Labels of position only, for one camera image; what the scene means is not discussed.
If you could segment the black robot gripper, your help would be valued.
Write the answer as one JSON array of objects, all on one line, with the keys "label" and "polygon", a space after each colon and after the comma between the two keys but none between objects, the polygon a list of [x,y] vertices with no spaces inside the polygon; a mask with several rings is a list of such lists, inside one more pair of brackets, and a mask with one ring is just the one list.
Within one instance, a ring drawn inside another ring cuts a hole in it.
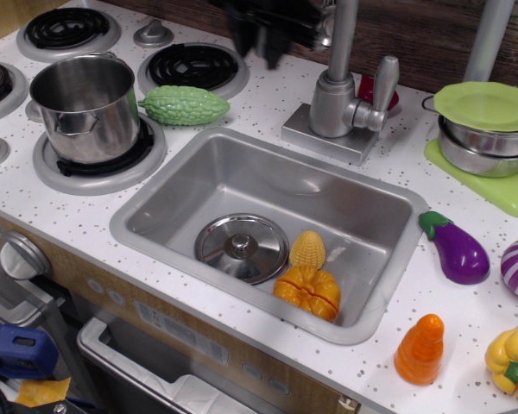
[{"label": "black robot gripper", "polygon": [[269,70],[277,67],[291,42],[314,46],[321,16],[310,1],[219,0],[209,4],[224,12],[239,55],[245,57],[258,42],[258,56],[265,60]]}]

